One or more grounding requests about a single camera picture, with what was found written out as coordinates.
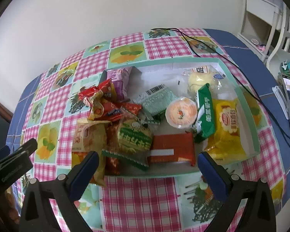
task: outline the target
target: wire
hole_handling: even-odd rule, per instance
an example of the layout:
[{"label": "wire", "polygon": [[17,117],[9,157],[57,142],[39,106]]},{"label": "wire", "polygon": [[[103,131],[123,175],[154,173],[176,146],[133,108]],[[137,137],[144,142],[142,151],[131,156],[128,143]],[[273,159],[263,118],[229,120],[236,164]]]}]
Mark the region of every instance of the wire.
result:
[{"label": "wire", "polygon": [[224,58],[226,61],[228,61],[229,63],[231,63],[233,66],[235,66],[242,74],[243,76],[247,79],[247,81],[249,82],[250,86],[252,87],[252,89],[254,90],[254,92],[256,93],[256,95],[258,97],[256,97],[253,93],[250,92],[250,90],[244,86],[242,84],[242,82],[240,82],[240,80],[235,76],[233,75],[232,73],[232,76],[235,78],[235,80],[255,99],[257,100],[264,108],[265,110],[268,112],[268,115],[270,115],[270,117],[272,118],[272,120],[274,121],[274,123],[277,125],[277,127],[279,128],[285,142],[287,143],[288,147],[290,148],[290,144],[288,143],[286,137],[288,137],[290,139],[290,136],[282,129],[282,127],[279,125],[277,119],[274,117],[273,113],[267,108],[267,106],[263,103],[263,101],[260,99],[260,96],[257,94],[256,92],[256,89],[254,88],[254,86],[252,85],[252,83],[249,81],[249,79],[246,77],[245,73],[241,70],[241,68],[239,68],[234,62],[230,61],[228,58],[226,58],[225,56],[221,55],[220,53],[218,53],[215,49],[211,48],[210,46],[208,46],[206,43],[200,41],[199,39],[196,39],[196,38],[193,38],[189,35],[186,35],[185,33],[183,33],[182,31],[180,31],[178,28],[154,28],[152,30],[169,30],[169,31],[175,31],[175,32],[179,32],[183,38],[186,40],[186,42],[188,43],[190,49],[193,51],[194,54],[196,54],[198,57],[200,57],[194,50],[193,48],[191,47],[189,41],[185,38],[186,37],[189,37],[195,41],[198,41],[199,43],[205,45],[206,47],[210,48],[213,52],[215,52],[216,54],[218,54],[219,56],[221,56],[222,58]]}]

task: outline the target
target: white wall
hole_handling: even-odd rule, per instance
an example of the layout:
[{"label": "white wall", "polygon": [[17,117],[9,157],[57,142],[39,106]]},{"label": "white wall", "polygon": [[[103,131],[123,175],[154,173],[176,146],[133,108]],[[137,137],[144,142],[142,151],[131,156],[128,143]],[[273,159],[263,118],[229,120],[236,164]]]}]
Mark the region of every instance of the white wall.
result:
[{"label": "white wall", "polygon": [[0,102],[14,111],[25,86],[95,43],[153,27],[237,33],[242,0],[13,0],[0,18]]}]

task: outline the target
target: white chair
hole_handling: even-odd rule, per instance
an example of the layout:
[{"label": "white chair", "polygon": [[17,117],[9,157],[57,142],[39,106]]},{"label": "white chair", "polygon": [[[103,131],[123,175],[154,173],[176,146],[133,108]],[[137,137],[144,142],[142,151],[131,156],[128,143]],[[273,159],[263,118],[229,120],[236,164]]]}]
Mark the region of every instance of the white chair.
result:
[{"label": "white chair", "polygon": [[285,3],[283,7],[282,27],[278,42],[266,62],[266,67],[268,69],[270,67],[270,62],[275,55],[280,62],[286,60],[290,61],[290,10],[287,8]]}]

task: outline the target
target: snack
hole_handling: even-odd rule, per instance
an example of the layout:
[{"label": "snack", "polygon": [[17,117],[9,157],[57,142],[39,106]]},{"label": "snack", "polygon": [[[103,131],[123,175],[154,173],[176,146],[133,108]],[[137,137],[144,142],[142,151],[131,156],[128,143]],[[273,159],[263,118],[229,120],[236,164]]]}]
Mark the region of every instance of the snack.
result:
[{"label": "snack", "polygon": [[105,126],[110,121],[90,121],[79,119],[72,144],[72,167],[80,164],[89,151],[95,151],[99,155],[99,166],[94,173],[90,183],[104,186],[105,158],[101,155],[102,149],[106,147],[107,136]]},{"label": "snack", "polygon": [[200,66],[191,69],[188,79],[188,90],[194,96],[198,90],[205,84],[217,86],[221,76],[212,66]]},{"label": "snack", "polygon": [[163,116],[167,106],[176,99],[174,93],[164,84],[153,87],[133,100],[141,104],[143,109],[154,118]]},{"label": "snack", "polygon": [[205,149],[219,164],[229,164],[247,158],[241,146],[236,101],[213,99],[216,132]]},{"label": "snack", "polygon": [[167,122],[175,128],[189,128],[197,118],[195,102],[182,97],[172,101],[165,111]]},{"label": "snack", "polygon": [[216,131],[212,95],[209,91],[209,86],[209,84],[203,85],[195,97],[199,109],[197,119],[192,125],[192,130],[197,133],[194,137],[196,143],[207,139]]},{"label": "snack", "polygon": [[107,175],[120,175],[120,162],[118,158],[106,157],[105,173]]},{"label": "snack", "polygon": [[192,133],[155,135],[148,163],[189,161],[195,165],[194,141]]},{"label": "snack", "polygon": [[[105,131],[107,136],[107,145],[113,146],[112,142],[115,140],[116,129],[119,125],[119,121],[113,122],[109,125]],[[120,162],[118,158],[106,157],[105,160],[105,173],[107,175],[120,175]]]},{"label": "snack", "polygon": [[110,79],[107,79],[101,82],[98,86],[95,86],[95,85],[91,86],[78,93],[79,99],[83,100],[86,105],[90,104],[89,98],[91,98],[91,101],[93,101],[96,98],[97,99],[101,98],[102,96],[109,99],[111,98],[111,80]]},{"label": "snack", "polygon": [[138,111],[142,108],[140,104],[113,103],[102,97],[99,100],[96,99],[92,101],[91,113],[88,119],[117,121],[122,118],[122,112],[120,111],[121,106],[135,115],[137,115]]},{"label": "snack", "polygon": [[119,147],[124,152],[148,151],[152,144],[152,133],[136,118],[127,118],[118,126]]},{"label": "snack", "polygon": [[148,169],[147,157],[152,143],[152,132],[148,124],[124,108],[123,117],[117,127],[117,135],[102,150],[106,157],[118,158],[143,171]]},{"label": "snack", "polygon": [[112,80],[112,101],[127,99],[127,86],[132,67],[108,70],[107,79]]}]

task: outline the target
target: yellow snack package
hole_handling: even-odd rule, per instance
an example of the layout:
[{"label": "yellow snack package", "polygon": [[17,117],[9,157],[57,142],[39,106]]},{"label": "yellow snack package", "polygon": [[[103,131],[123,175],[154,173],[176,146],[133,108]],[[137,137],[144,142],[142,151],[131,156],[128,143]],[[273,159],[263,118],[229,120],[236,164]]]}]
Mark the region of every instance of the yellow snack package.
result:
[{"label": "yellow snack package", "polygon": [[105,127],[110,121],[91,121],[79,119],[77,121],[72,144],[72,167],[80,164],[89,151],[95,151],[99,155],[99,166],[95,171],[90,183],[105,186],[104,171],[105,157],[101,154],[106,147],[107,136]]},{"label": "yellow snack package", "polygon": [[213,99],[216,132],[208,138],[205,151],[218,164],[225,165],[247,158],[241,146],[236,101]]}]

